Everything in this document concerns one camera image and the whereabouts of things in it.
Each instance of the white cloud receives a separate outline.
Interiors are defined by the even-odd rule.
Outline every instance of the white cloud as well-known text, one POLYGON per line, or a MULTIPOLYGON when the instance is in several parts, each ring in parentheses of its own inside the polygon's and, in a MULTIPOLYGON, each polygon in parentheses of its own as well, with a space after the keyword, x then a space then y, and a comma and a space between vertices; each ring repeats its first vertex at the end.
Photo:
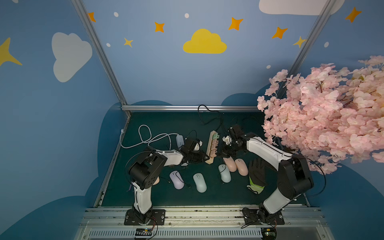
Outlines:
MULTIPOLYGON (((319 15, 327 0, 260 0, 260 11, 267 14, 319 15)), ((337 12, 344 0, 337 0, 331 14, 337 12)))
POLYGON ((55 33, 52 37, 52 50, 56 58, 53 72, 62 83, 71 79, 92 56, 91 45, 74 33, 55 33))

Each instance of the dark green table surface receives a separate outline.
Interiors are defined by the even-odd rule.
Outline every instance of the dark green table surface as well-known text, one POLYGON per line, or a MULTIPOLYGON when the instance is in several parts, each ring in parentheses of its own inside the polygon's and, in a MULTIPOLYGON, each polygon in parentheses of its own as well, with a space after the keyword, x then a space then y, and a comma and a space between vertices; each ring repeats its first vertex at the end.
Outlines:
MULTIPOLYGON (((221 113, 224 118, 224 126, 228 129, 236 122, 243 127, 243 131, 254 132, 259 136, 264 136, 261 124, 264 120, 263 113, 221 113)), ((205 122, 217 117, 218 113, 201 113, 205 122)), ((186 137, 191 130, 197 131, 197 138, 203 142, 202 149, 207 149, 209 134, 219 126, 219 119, 203 125, 196 112, 194 113, 133 113, 128 124, 128 129, 122 141, 124 146, 131 146, 140 142, 137 129, 140 125, 146 124, 151 128, 152 137, 160 133, 178 133, 186 137)), ((141 128, 143 140, 149 138, 149 132, 146 127, 141 128)), ((223 137, 223 130, 219 129, 220 142, 223 137)), ((172 149, 177 149, 175 135, 171 137, 172 149)), ((120 149, 116 164, 114 166, 107 191, 102 203, 103 207, 130 207, 134 203, 133 187, 129 190, 130 183, 125 174, 124 167, 127 161, 136 153, 144 150, 147 144, 130 149, 120 149)), ((167 137, 151 143, 156 149, 168 150, 169 139, 167 137)), ((239 153, 238 158, 242 158, 248 165, 253 159, 253 153, 239 153)), ((134 163, 133 158, 127 165, 127 169, 134 163)), ((249 184, 248 176, 241 176, 238 171, 231 172, 232 180, 223 184, 220 180, 218 166, 223 164, 219 157, 214 159, 212 164, 205 162, 198 164, 189 164, 186 168, 180 165, 174 167, 164 167, 160 176, 169 179, 169 174, 174 170, 179 170, 187 185, 177 190, 173 183, 168 183, 161 178, 157 185, 152 187, 152 204, 154 206, 180 206, 180 205, 234 205, 234 204, 259 204, 263 202, 276 189, 277 173, 266 168, 267 186, 260 195, 252 193, 247 189, 249 184), (193 175, 202 173, 207 184, 207 191, 199 193, 196 190, 193 175)), ((303 198, 294 203, 305 203, 303 198)))

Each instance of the light blue computer mouse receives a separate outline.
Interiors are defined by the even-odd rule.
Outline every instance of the light blue computer mouse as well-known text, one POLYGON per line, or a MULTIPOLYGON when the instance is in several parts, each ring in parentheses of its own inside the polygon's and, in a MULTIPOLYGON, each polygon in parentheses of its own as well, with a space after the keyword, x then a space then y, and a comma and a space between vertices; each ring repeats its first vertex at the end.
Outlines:
POLYGON ((221 164, 218 167, 218 171, 221 175, 221 180, 223 182, 230 182, 231 181, 231 174, 229 173, 229 168, 225 164, 221 164))
POLYGON ((207 190, 207 185, 205 184, 204 177, 201 173, 193 175, 193 180, 195 181, 197 191, 205 192, 207 190))

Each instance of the yellow star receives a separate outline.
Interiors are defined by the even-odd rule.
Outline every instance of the yellow star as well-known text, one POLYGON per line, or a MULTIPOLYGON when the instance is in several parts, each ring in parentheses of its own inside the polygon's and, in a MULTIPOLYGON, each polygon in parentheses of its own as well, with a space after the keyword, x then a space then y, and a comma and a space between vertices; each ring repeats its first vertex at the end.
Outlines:
POLYGON ((165 23, 158 24, 157 22, 155 22, 155 24, 156 24, 156 30, 155 30, 155 32, 156 32, 156 31, 161 31, 161 32, 163 33, 163 32, 164 32, 163 27, 164 27, 164 24, 165 24, 165 23))
POLYGON ((94 14, 95 14, 95 13, 88 13, 89 18, 91 19, 91 21, 96 22, 95 17, 94 17, 94 14))
POLYGON ((242 20, 242 19, 240 19, 240 20, 236 20, 236 19, 232 18, 232 24, 231 24, 231 26, 228 28, 228 30, 236 29, 236 30, 238 31, 238 30, 239 30, 239 26, 240 26, 241 21, 243 21, 243 20, 242 20))
POLYGON ((132 48, 131 42, 132 42, 133 40, 128 41, 126 38, 124 38, 124 39, 125 39, 125 44, 124 44, 124 45, 129 45, 129 46, 131 46, 131 48, 132 48))
POLYGON ((19 61, 16 60, 10 53, 9 53, 9 44, 11 42, 11 38, 7 38, 5 42, 0 46, 0 66, 4 62, 13 62, 19 65, 22 65, 19 61))
POLYGON ((276 33, 275 33, 275 35, 272 38, 280 38, 280 39, 282 39, 283 38, 283 34, 284 34, 284 32, 286 30, 288 30, 288 28, 281 29, 281 28, 277 27, 276 33))
POLYGON ((306 39, 301 39, 301 36, 300 36, 300 39, 299 41, 297 41, 297 43, 295 43, 294 45, 299 45, 299 48, 301 48, 301 45, 303 44, 303 42, 305 42, 306 39))
POLYGON ((356 7, 354 7, 352 12, 348 15, 348 17, 345 18, 345 20, 349 20, 351 21, 351 23, 353 23, 353 21, 355 20, 355 17, 360 13, 361 11, 356 11, 356 7))

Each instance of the pink computer mouse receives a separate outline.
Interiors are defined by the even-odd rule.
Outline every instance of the pink computer mouse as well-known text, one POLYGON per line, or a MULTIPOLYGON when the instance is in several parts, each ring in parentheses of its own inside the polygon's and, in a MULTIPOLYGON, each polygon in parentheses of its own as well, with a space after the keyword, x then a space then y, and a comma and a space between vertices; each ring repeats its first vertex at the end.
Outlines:
POLYGON ((153 183, 153 185, 156 185, 156 184, 158 184, 159 182, 160 182, 160 178, 157 177, 157 179, 156 179, 156 181, 153 183))
POLYGON ((236 169, 237 169, 236 163, 232 157, 229 157, 229 158, 223 157, 223 160, 230 172, 236 172, 236 169))
POLYGON ((247 176, 248 175, 248 168, 247 165, 245 164, 243 159, 236 159, 235 160, 236 167, 239 170, 239 173, 241 176, 247 176))

